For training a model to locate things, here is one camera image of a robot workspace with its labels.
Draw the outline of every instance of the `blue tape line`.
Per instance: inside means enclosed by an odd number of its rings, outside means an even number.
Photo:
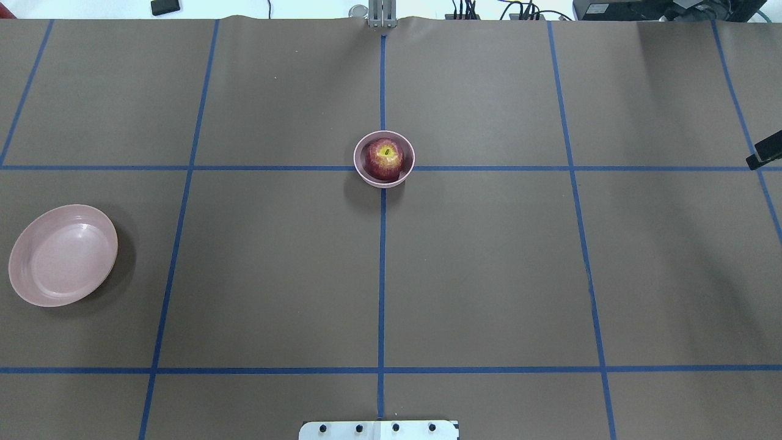
[[[187,171],[188,165],[0,165],[7,171]],[[194,171],[353,171],[349,165],[195,165]],[[417,171],[570,171],[566,165],[418,165]],[[677,166],[625,166],[625,165],[575,165],[576,171],[683,171],[720,172],[746,171],[747,167],[677,167]],[[782,167],[763,167],[763,172],[782,171]]]
[[[664,373],[687,371],[782,371],[782,365],[645,365],[645,366],[609,366],[609,373]]]
[[[187,165],[2,165],[9,171],[187,171]]]
[[[206,73],[204,74],[203,87],[201,89],[201,102],[199,104],[198,117],[195,121],[195,131],[193,133],[193,143],[190,150],[190,165],[188,174],[185,178],[185,189],[182,191],[182,203],[179,207],[179,219],[177,220],[177,232],[174,236],[174,249],[171,251],[171,264],[168,269],[168,279],[166,281],[166,290],[163,295],[163,307],[160,310],[160,322],[157,327],[157,338],[155,339],[155,351],[152,354],[152,371],[149,373],[149,384],[147,386],[147,396],[144,400],[144,412],[142,414],[142,423],[138,431],[139,440],[144,440],[146,436],[146,427],[149,421],[149,409],[152,407],[152,394],[155,391],[155,376],[158,363],[160,362],[160,349],[163,346],[163,332],[166,329],[166,317],[168,314],[168,305],[171,298],[171,288],[174,285],[174,273],[177,268],[177,257],[179,255],[179,244],[182,237],[182,228],[185,224],[185,212],[188,206],[188,197],[190,194],[190,183],[192,181],[193,168],[196,164],[196,153],[198,152],[198,141],[201,134],[201,121],[203,119],[203,110],[206,106],[206,94],[209,91],[209,79],[212,72],[212,62],[214,60],[214,49],[217,45],[217,32],[220,30],[220,21],[214,21],[212,31],[212,42],[209,48],[209,59],[206,61]]]
[[[2,152],[0,153],[0,165],[5,162],[5,155],[8,154],[8,148],[11,146],[11,139],[13,139],[13,133],[16,131],[16,124],[19,123],[19,117],[22,115],[24,103],[27,101],[27,94],[30,93],[30,87],[33,85],[33,78],[35,78],[35,73],[38,71],[38,64],[41,63],[41,58],[44,55],[44,49],[46,48],[48,37],[52,33],[53,26],[54,20],[50,20],[48,26],[46,26],[44,39],[41,40],[41,46],[38,47],[38,54],[35,56],[35,62],[33,63],[33,68],[30,70],[30,76],[27,77],[27,83],[24,85],[22,97],[19,99],[19,105],[16,106],[16,113],[13,115],[13,121],[11,121],[11,128],[8,130],[8,136],[5,137],[5,144],[3,144]]]
[[[386,129],[386,35],[380,36],[380,129]]]
[[[160,367],[156,375],[165,374],[254,374],[254,375],[318,375],[318,374],[558,374],[558,373],[667,373],[719,371],[782,371],[782,364],[731,365],[630,365],[630,366],[335,366],[335,367]],[[150,374],[152,368],[133,367],[0,367],[0,374]]]
[[[733,87],[733,82],[730,80],[730,73],[728,72],[728,63],[725,61],[725,53],[723,52],[723,43],[719,39],[719,32],[717,31],[717,23],[712,20],[712,33],[714,34],[714,42],[717,44],[717,52],[719,53],[719,61],[723,65],[723,73],[725,74],[725,80],[728,83],[728,92],[730,92],[730,98],[734,101],[736,107],[736,113],[738,114],[738,120],[741,122],[741,130],[744,133],[744,140],[747,141],[747,147],[749,152],[755,154],[755,145],[752,144],[752,138],[749,137],[749,129],[744,121],[744,114],[741,112],[741,106],[738,105],[738,98],[736,97],[736,90]]]
[[[548,41],[551,47],[551,63],[554,66],[554,81],[557,85],[557,99],[559,101],[559,115],[562,121],[562,134],[565,138],[565,151],[568,154],[568,166],[570,167],[570,185],[573,191],[573,202],[576,205],[576,220],[579,224],[579,238],[581,239],[581,255],[586,269],[586,280],[589,284],[589,295],[592,303],[592,324],[594,326],[594,339],[597,343],[597,358],[600,362],[601,379],[603,381],[603,397],[605,400],[605,413],[608,419],[608,433],[612,440],[616,440],[616,426],[614,423],[614,409],[611,401],[611,389],[608,386],[608,373],[605,369],[605,353],[603,350],[603,337],[600,329],[600,317],[597,314],[597,299],[594,295],[594,283],[592,280],[592,267],[587,248],[587,235],[584,232],[583,216],[581,215],[581,200],[579,198],[578,183],[576,182],[576,170],[573,164],[573,152],[570,145],[570,131],[568,130],[568,118],[565,113],[565,100],[562,96],[562,85],[559,77],[559,63],[557,61],[557,49],[554,43],[554,30],[551,22],[546,22],[548,27]]]
[[[741,122],[741,130],[744,132],[744,140],[747,141],[747,148],[751,154],[755,154],[755,145],[752,143],[752,138],[749,135],[749,129],[747,129],[747,123],[744,120],[744,113],[741,111],[741,105],[739,105],[736,91],[733,87],[733,81],[730,79],[730,71],[728,70],[728,63],[725,60],[725,53],[723,52],[723,43],[719,39],[719,31],[717,30],[717,23],[712,20],[712,33],[714,34],[714,42],[717,44],[717,52],[719,53],[719,61],[723,65],[723,73],[725,74],[725,82],[728,84],[728,91],[730,92],[730,98],[734,101],[734,107],[736,107],[736,115]],[[777,231],[777,239],[782,244],[782,226],[780,226],[780,220],[777,217],[777,210],[774,208],[774,203],[769,195],[769,188],[766,185],[766,179],[763,178],[762,170],[756,170],[758,173],[758,180],[760,181],[760,187],[763,190],[763,196],[766,198],[766,205],[769,207],[771,214],[771,221],[774,224],[774,229]]]
[[[386,34],[380,36],[380,129],[386,129]],[[386,189],[380,189],[380,258],[378,263],[378,419],[385,413],[386,363]]]
[[[600,373],[599,366],[390,366],[386,374]]]
[[[158,374],[377,374],[373,366],[293,368],[158,368]]]
[[[687,171],[687,172],[714,172],[714,171],[750,171],[748,167],[677,167],[677,166],[574,166],[576,171]]]
[[[378,368],[386,365],[386,189],[380,190],[380,259],[378,274]],[[384,413],[384,378],[378,372],[378,418]]]
[[[196,165],[197,171],[353,171],[351,166],[319,165]]]
[[[125,367],[61,367],[9,366],[0,367],[0,374],[149,374],[151,368]]]
[[[527,165],[527,166],[505,166],[505,165],[418,165],[416,171],[567,171],[570,168],[566,166],[547,166],[547,165]]]

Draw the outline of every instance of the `pink bowl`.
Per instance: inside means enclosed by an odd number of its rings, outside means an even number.
[[[366,169],[366,149],[369,144],[382,138],[388,138],[396,142],[404,153],[404,162],[402,163],[402,172],[399,173],[399,178],[394,181],[378,180],[372,177]],[[358,175],[368,184],[375,188],[393,188],[404,182],[404,179],[410,175],[415,166],[415,150],[413,150],[412,144],[404,136],[397,132],[390,132],[388,130],[380,130],[379,132],[372,132],[364,136],[353,151],[353,166],[356,167]]]
[[[25,301],[57,307],[97,289],[117,259],[117,231],[100,210],[71,204],[36,218],[8,262],[11,286]]]

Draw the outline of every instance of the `red apple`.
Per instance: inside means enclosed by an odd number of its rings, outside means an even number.
[[[399,144],[388,138],[380,138],[367,147],[367,172],[378,180],[397,180],[402,172],[404,152]]]

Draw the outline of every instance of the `tabletop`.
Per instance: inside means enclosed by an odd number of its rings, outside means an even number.
[[[3,20],[0,255],[73,203],[120,250],[59,308],[3,276],[0,437],[775,438],[782,167],[744,158],[780,129],[781,46],[741,23]],[[380,190],[352,152],[383,128],[417,162]]]

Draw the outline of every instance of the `black wire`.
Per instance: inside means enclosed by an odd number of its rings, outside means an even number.
[[[536,13],[536,14],[537,14],[537,16],[538,16],[538,19],[540,18],[540,14],[542,14],[542,13],[555,13],[555,14],[559,14],[559,16],[563,16],[563,17],[565,18],[565,20],[567,20],[567,21],[573,21],[573,19],[572,19],[572,18],[570,18],[569,16],[566,16],[565,14],[563,14],[563,13],[561,13],[561,12],[559,12],[559,11],[552,11],[551,9],[546,9],[546,10],[544,10],[544,11],[541,11],[541,10],[539,10],[539,9],[538,9],[538,12]]]
[[[540,8],[537,7],[535,3],[522,3],[522,2],[508,2],[508,5],[505,6],[505,10],[502,12],[502,15],[500,16],[500,20],[505,18],[505,13],[508,12],[508,9],[511,8],[512,5],[518,5],[518,19],[519,20],[528,20],[531,17],[534,17],[539,11]]]
[[[529,11],[533,9],[533,6],[534,6],[534,4],[532,2],[530,2],[527,5],[527,9],[524,10],[524,13],[522,15],[518,16],[518,19],[519,20],[527,20],[527,18],[530,17]]]
[[[511,6],[513,6],[513,5],[518,5],[518,13],[519,13],[519,14],[521,14],[521,13],[522,13],[522,9],[524,9],[524,3],[521,3],[521,2],[508,2],[508,5],[507,5],[507,6],[505,6],[505,10],[504,10],[504,11],[502,11],[502,15],[500,16],[500,20],[502,20],[503,18],[505,18],[505,13],[506,13],[506,12],[508,11],[508,9],[510,9],[510,8],[511,8]]]

